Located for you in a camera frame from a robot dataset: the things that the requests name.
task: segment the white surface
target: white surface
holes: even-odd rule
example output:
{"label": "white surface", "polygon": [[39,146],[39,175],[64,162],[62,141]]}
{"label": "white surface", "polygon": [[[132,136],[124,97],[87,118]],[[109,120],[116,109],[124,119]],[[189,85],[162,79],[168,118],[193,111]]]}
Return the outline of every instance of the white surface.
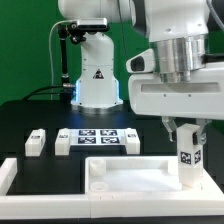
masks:
{"label": "white surface", "polygon": [[164,84],[158,74],[132,75],[129,96],[136,114],[224,119],[224,63],[192,72],[189,83]]}
{"label": "white surface", "polygon": [[[107,172],[91,177],[94,159],[86,160],[84,195],[1,196],[0,220],[224,214],[223,193],[205,171],[201,189],[181,189],[177,157],[101,157]],[[6,161],[12,163],[0,168],[5,177],[16,160]]]}
{"label": "white surface", "polygon": [[25,143],[25,153],[27,157],[38,157],[46,141],[46,131],[43,129],[33,130]]}
{"label": "white surface", "polygon": [[206,0],[145,0],[150,42],[207,34]]}
{"label": "white surface", "polygon": [[[58,0],[61,14],[67,19],[107,18],[120,22],[118,4],[115,0]],[[122,20],[130,19],[129,0],[120,0]]]}
{"label": "white surface", "polygon": [[81,44],[82,74],[76,82],[76,97],[72,100],[75,109],[108,109],[120,104],[118,81],[114,77],[114,44],[103,33],[86,34]]}
{"label": "white surface", "polygon": [[6,159],[0,168],[0,196],[5,196],[17,173],[17,160]]}
{"label": "white surface", "polygon": [[58,132],[57,139],[55,141],[55,155],[69,155],[70,151],[70,135],[71,130],[70,129],[61,129]]}
{"label": "white surface", "polygon": [[193,144],[193,134],[199,128],[200,126],[192,124],[184,124],[177,128],[179,180],[183,185],[192,188],[200,185],[203,178],[203,146]]}
{"label": "white surface", "polygon": [[181,187],[176,157],[103,157],[107,172],[101,177],[89,175],[92,159],[86,160],[92,218],[224,214],[224,196],[205,171],[202,188]]}

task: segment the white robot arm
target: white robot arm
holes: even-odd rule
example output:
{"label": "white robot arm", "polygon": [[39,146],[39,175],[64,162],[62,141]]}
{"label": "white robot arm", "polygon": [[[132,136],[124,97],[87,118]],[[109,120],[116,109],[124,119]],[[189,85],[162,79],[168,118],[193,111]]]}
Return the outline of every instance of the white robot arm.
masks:
{"label": "white robot arm", "polygon": [[129,0],[58,0],[61,14],[70,20],[106,18],[108,22],[120,22],[130,18]]}
{"label": "white robot arm", "polygon": [[80,35],[71,37],[74,44],[81,43],[82,50],[82,74],[76,82],[72,108],[94,114],[120,110],[123,101],[113,74],[114,44],[98,31],[107,27],[107,22],[130,18],[129,0],[59,0],[58,6],[65,18],[75,21],[71,33],[78,28],[82,36],[81,41]]}
{"label": "white robot arm", "polygon": [[[162,116],[170,134],[177,133],[179,179],[194,187],[203,175],[204,127],[208,119],[224,119],[224,63],[205,62],[207,2],[132,0],[131,9],[134,27],[152,47],[127,62],[135,73],[131,107],[136,114]],[[201,123],[177,128],[173,117]]]}

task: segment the white plastic block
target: white plastic block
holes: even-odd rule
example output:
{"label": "white plastic block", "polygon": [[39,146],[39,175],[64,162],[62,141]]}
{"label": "white plastic block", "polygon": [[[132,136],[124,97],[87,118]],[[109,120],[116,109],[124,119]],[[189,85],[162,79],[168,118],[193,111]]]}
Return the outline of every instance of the white plastic block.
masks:
{"label": "white plastic block", "polygon": [[6,159],[0,168],[0,196],[6,195],[16,173],[17,160],[15,158]]}
{"label": "white plastic block", "polygon": [[55,155],[56,156],[69,155],[70,137],[71,137],[71,131],[69,129],[65,128],[65,129],[59,130],[57,139],[55,141]]}
{"label": "white plastic block", "polygon": [[26,156],[40,156],[46,141],[46,132],[43,129],[33,130],[26,141]]}
{"label": "white plastic block", "polygon": [[140,141],[137,131],[135,129],[128,128],[124,132],[127,154],[140,154]]}
{"label": "white plastic block", "polygon": [[200,127],[185,124],[177,129],[179,180],[185,186],[198,187],[203,177],[203,147],[193,144],[193,134]]}
{"label": "white plastic block", "polygon": [[100,177],[106,174],[107,167],[104,159],[92,159],[89,163],[89,172],[91,176]]}

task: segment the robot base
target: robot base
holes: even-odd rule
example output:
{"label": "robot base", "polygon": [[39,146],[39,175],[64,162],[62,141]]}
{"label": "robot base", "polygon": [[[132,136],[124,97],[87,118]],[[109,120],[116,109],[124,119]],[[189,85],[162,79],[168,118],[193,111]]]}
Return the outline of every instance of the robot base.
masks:
{"label": "robot base", "polygon": [[108,114],[108,113],[113,113],[116,111],[122,111],[123,109],[123,103],[117,104],[113,107],[108,107],[108,108],[85,107],[85,106],[74,104],[73,102],[71,103],[71,105],[73,110],[86,113],[86,114]]}

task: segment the warning label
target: warning label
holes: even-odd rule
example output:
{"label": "warning label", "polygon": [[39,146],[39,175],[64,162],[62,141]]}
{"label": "warning label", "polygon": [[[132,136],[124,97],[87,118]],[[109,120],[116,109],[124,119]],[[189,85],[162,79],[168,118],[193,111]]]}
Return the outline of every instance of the warning label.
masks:
{"label": "warning label", "polygon": [[104,79],[103,74],[100,69],[96,71],[96,74],[93,76],[94,79]]}

